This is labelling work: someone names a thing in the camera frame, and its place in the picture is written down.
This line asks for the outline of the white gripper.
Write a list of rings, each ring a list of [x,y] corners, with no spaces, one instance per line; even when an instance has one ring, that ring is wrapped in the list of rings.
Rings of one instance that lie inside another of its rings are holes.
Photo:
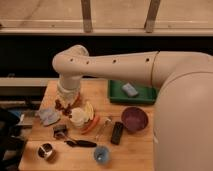
[[[63,85],[61,82],[57,83],[57,92],[60,100],[65,105],[73,105],[80,93],[80,82],[74,81],[68,84]]]

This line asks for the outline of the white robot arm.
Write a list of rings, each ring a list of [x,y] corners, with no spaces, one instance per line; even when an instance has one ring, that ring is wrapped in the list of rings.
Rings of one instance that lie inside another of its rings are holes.
[[[54,56],[58,90],[73,100],[84,76],[159,90],[154,106],[154,171],[213,171],[213,55],[155,51],[91,57],[75,45]]]

